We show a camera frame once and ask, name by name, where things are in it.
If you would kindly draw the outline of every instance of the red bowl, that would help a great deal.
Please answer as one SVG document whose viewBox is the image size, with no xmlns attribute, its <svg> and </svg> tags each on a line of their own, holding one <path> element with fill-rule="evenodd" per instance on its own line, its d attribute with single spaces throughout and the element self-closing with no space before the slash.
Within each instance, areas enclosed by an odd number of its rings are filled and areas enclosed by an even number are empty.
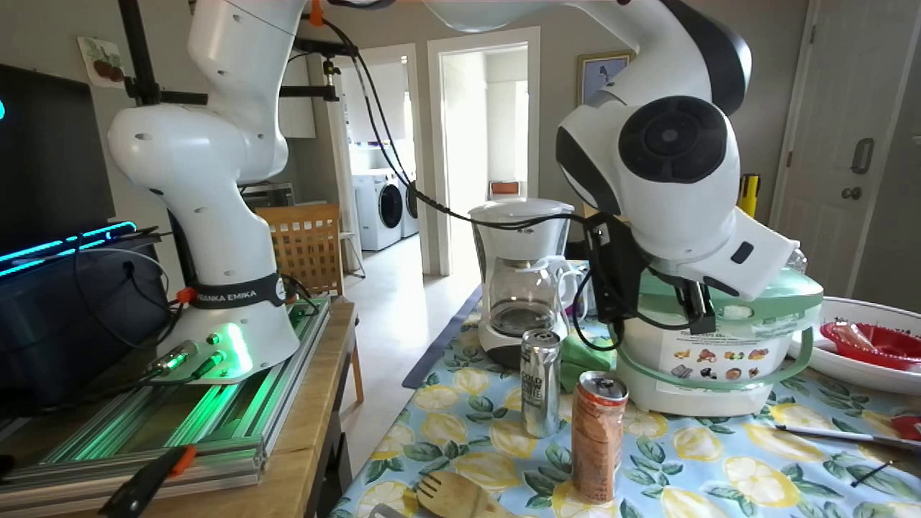
<svg viewBox="0 0 921 518">
<path fill-rule="evenodd" d="M 898 372 L 921 369 L 921 339 L 912 334 L 871 322 L 827 322 L 820 334 L 832 339 L 843 356 Z"/>
</svg>

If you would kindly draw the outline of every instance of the wooden counter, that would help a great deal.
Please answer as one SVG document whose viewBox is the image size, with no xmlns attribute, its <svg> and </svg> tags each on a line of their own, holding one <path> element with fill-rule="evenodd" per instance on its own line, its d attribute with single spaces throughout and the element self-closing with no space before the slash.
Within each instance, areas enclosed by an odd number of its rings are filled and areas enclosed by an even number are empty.
<svg viewBox="0 0 921 518">
<path fill-rule="evenodd" d="M 354 350 L 354 306 L 341 298 L 308 363 L 259 486 L 152 500 L 144 516 L 315 516 L 341 444 L 341 396 Z"/>
</svg>

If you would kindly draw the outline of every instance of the food processor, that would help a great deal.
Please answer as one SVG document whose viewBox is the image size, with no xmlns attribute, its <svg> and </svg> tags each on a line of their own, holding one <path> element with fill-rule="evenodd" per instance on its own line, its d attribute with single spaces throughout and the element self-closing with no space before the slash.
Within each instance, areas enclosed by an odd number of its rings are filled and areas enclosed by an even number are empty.
<svg viewBox="0 0 921 518">
<path fill-rule="evenodd" d="M 802 375 L 813 356 L 813 326 L 823 287 L 799 268 L 780 271 L 758 298 L 714 290 L 718 330 L 684 327 L 673 284 L 643 277 L 639 314 L 626 322 L 616 375 L 645 411 L 732 418 L 767 405 L 774 382 Z"/>
<path fill-rule="evenodd" d="M 509 198 L 473 206 L 469 214 L 475 222 L 488 222 L 475 224 L 485 268 L 485 314 L 478 337 L 499 365 L 518 372 L 524 330 L 551 327 L 558 337 L 567 337 L 563 314 L 563 268 L 570 232 L 567 214 L 574 214 L 574 205 L 554 198 Z M 528 218 L 547 222 L 530 227 L 492 227 Z"/>
</svg>

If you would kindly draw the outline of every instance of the white appliance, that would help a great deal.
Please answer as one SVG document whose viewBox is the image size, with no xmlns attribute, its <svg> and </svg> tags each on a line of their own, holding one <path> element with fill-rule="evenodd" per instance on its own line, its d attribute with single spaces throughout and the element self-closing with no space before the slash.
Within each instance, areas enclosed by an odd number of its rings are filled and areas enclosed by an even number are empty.
<svg viewBox="0 0 921 518">
<path fill-rule="evenodd" d="M 485 350 L 504 369 L 518 369 L 521 337 L 530 327 L 554 327 L 567 337 L 563 317 L 563 274 L 574 205 L 551 198 L 492 201 L 469 211 L 475 222 L 528 222 L 521 229 L 475 224 L 485 278 L 485 317 L 478 337 Z"/>
<path fill-rule="evenodd" d="M 365 252 L 378 252 L 403 238 L 403 192 L 394 173 L 360 170 L 353 176 L 360 242 Z"/>
<path fill-rule="evenodd" d="M 758 298 L 714 290 L 714 334 L 691 334 L 673 284 L 645 274 L 639 314 L 626 322 L 616 375 L 630 385 L 630 404 L 645 411 L 732 418 L 760 411 L 774 382 L 809 369 L 813 326 L 823 287 L 799 268 L 780 277 Z M 786 363 L 796 339 L 803 355 Z"/>
<path fill-rule="evenodd" d="M 401 192 L 403 192 L 401 232 L 403 232 L 403 238 L 409 238 L 409 237 L 420 232 L 420 205 L 417 205 L 417 195 L 416 195 L 416 181 L 409 181 L 409 186 L 401 183 Z"/>
</svg>

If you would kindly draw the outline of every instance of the copper can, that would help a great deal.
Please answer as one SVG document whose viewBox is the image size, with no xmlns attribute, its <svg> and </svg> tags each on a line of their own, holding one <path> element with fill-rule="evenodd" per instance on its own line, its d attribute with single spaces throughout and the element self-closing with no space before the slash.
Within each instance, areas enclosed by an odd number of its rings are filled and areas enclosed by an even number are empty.
<svg viewBox="0 0 921 518">
<path fill-rule="evenodd" d="M 613 500 L 623 465 L 627 385 L 610 372 L 584 372 L 574 393 L 574 488 Z"/>
</svg>

